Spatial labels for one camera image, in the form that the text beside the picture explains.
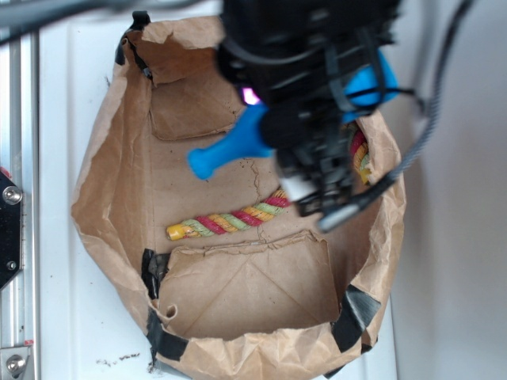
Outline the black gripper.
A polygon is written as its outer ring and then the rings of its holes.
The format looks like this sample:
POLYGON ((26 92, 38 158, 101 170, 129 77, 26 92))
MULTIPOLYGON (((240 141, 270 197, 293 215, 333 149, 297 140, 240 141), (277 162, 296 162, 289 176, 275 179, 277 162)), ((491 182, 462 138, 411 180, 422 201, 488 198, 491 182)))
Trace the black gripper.
POLYGON ((258 122, 280 182, 302 216, 328 232, 385 192, 357 195, 341 126, 370 116, 397 91, 381 53, 397 1, 225 1, 218 65, 266 107, 258 122))

